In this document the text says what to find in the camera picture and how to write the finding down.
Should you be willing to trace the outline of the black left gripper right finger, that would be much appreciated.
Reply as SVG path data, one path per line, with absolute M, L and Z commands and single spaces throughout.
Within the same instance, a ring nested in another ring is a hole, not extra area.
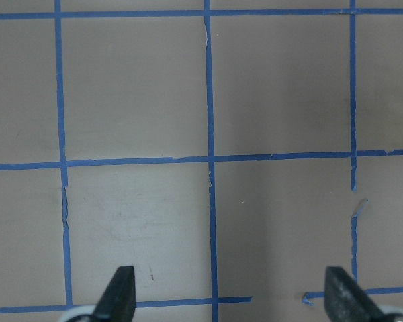
M 377 321 L 381 309 L 340 266 L 328 266 L 324 277 L 324 310 L 330 321 Z

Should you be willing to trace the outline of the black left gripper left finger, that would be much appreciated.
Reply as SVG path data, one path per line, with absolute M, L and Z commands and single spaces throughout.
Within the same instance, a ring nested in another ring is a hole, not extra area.
M 136 285 L 133 266 L 116 269 L 94 308 L 95 321 L 132 321 L 136 310 Z

